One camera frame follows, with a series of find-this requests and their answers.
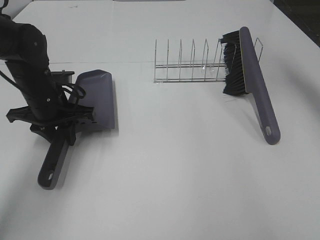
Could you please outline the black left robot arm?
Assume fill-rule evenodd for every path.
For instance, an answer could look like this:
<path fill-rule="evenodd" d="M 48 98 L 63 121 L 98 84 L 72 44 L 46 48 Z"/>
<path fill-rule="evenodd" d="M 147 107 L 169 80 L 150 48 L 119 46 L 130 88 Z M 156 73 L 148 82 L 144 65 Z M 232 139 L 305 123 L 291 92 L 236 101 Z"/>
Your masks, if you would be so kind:
<path fill-rule="evenodd" d="M 0 16 L 0 58 L 12 77 L 0 75 L 21 92 L 27 103 L 10 109 L 8 121 L 30 123 L 30 129 L 49 142 L 60 133 L 72 146 L 77 120 L 93 120 L 94 109 L 79 104 L 86 97 L 81 86 L 53 76 L 47 49 L 46 36 L 34 25 Z"/>

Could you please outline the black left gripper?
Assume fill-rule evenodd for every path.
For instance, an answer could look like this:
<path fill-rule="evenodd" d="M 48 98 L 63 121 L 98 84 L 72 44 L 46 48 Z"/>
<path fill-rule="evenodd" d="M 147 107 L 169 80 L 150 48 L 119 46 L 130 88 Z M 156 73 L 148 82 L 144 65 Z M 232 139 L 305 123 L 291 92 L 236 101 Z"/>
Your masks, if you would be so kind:
<path fill-rule="evenodd" d="M 62 104 L 54 101 L 29 99 L 27 106 L 12 108 L 6 114 L 10 123 L 22 121 L 40 128 L 59 127 L 65 131 L 69 146 L 76 141 L 76 124 L 81 119 L 94 120 L 95 108 L 70 102 Z"/>

